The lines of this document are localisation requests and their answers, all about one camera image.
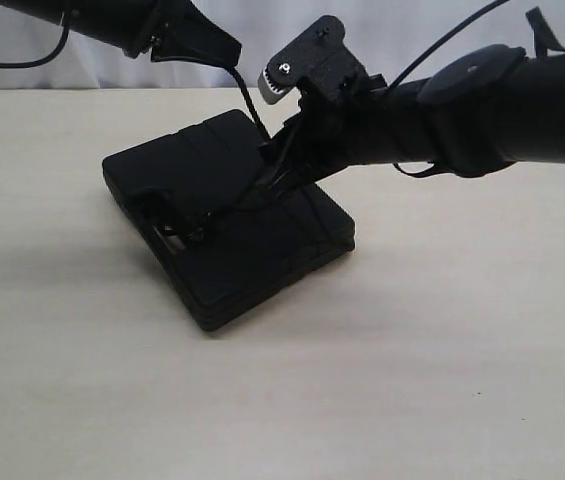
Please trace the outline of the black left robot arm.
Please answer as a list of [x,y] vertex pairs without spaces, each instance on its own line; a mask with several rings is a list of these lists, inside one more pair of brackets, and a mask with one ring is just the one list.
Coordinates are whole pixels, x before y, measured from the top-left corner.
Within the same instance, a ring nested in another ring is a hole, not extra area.
[[114,46],[129,58],[187,62],[222,69],[237,66],[242,45],[191,1],[0,0],[0,6]]

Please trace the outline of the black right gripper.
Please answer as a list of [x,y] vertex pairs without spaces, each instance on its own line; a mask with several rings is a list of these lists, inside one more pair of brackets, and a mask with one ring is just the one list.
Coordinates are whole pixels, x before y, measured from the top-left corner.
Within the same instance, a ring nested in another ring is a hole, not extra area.
[[265,209],[348,167],[376,164],[376,99],[372,89],[346,91],[343,102],[335,104],[303,89],[298,115],[257,148],[265,165],[283,161],[282,167],[267,167],[248,186],[241,209]]

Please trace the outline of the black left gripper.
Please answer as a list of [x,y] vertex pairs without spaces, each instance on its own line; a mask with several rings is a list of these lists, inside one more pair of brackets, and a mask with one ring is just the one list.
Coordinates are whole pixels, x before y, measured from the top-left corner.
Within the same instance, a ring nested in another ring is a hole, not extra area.
[[[184,37],[176,37],[181,27]],[[150,1],[131,14],[122,51],[136,59],[151,53],[153,63],[185,62],[221,69],[237,66],[242,44],[198,10],[192,1]]]

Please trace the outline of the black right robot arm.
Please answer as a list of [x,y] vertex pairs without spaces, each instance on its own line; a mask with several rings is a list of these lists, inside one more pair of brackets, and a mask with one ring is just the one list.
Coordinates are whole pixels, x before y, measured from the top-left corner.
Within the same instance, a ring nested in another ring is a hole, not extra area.
[[324,15],[274,55],[259,90],[298,112],[260,152],[256,186],[276,196],[348,167],[423,162],[426,175],[474,179],[521,162],[565,164],[565,46],[539,9],[526,15],[534,48],[493,44],[418,81],[387,83]]

